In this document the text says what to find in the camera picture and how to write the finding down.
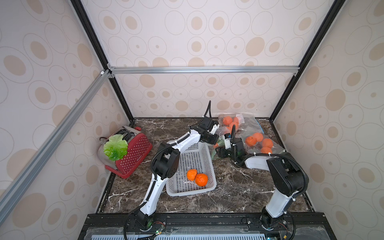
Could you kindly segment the green zip-top bag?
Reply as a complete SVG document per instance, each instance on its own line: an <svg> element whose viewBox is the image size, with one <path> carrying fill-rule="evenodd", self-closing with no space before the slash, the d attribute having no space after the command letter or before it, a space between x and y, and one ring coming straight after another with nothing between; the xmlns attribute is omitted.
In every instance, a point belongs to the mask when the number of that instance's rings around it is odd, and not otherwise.
<svg viewBox="0 0 384 240"><path fill-rule="evenodd" d="M211 159L217 158L230 158L232 154L231 134L227 133L218 138L218 142L213 146Z"/></svg>

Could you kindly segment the green-edged zip-top bag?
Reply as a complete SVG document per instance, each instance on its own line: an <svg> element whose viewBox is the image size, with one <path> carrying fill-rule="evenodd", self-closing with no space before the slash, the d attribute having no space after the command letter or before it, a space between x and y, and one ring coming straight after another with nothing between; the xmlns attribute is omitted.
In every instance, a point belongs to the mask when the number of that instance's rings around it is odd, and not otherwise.
<svg viewBox="0 0 384 240"><path fill-rule="evenodd" d="M255 131L243 131L240 138L248 154L282 154L286 150L265 134Z"/></svg>

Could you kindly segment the orange taken out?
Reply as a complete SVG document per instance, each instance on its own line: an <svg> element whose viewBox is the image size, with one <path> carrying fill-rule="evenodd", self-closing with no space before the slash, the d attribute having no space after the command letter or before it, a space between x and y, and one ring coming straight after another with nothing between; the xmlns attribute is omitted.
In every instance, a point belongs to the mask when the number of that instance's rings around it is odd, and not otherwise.
<svg viewBox="0 0 384 240"><path fill-rule="evenodd" d="M197 174L195 177L195 183L200 187L205 187L208 183L208 176L206 174Z"/></svg>
<svg viewBox="0 0 384 240"><path fill-rule="evenodd" d="M188 170L187 171L187 179L189 181L193 182L193 181L195 181L197 174L198 174L198 171L196 169Z"/></svg>

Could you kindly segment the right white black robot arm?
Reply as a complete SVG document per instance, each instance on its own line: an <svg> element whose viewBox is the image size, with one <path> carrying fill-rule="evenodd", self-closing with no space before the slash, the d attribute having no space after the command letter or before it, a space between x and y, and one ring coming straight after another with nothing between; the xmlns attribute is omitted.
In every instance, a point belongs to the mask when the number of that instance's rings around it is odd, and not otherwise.
<svg viewBox="0 0 384 240"><path fill-rule="evenodd" d="M220 158L230 158L238 168L269 171L275 184L269 203L263 207L260 217L263 228L273 230L288 213L296 198L307 191L309 177L301 165L288 152L274 154L271 150L248 153L235 128L219 138L215 151Z"/></svg>

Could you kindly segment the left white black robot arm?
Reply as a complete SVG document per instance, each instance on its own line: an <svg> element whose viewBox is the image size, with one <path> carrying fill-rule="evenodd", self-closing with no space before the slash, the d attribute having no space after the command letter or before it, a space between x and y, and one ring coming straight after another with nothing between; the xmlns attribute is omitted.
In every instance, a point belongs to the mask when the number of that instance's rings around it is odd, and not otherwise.
<svg viewBox="0 0 384 240"><path fill-rule="evenodd" d="M141 230L147 231L151 228L160 195L165 184L176 173L180 155L199 142L216 144L219 138L216 131L219 126L219 122L212 118L211 102L209 102L203 118L189 126L189 131L185 135L172 142L163 142L159 145L157 153L151 160L151 184L141 204L129 213L129 215L135 215L136 223L139 224Z"/></svg>

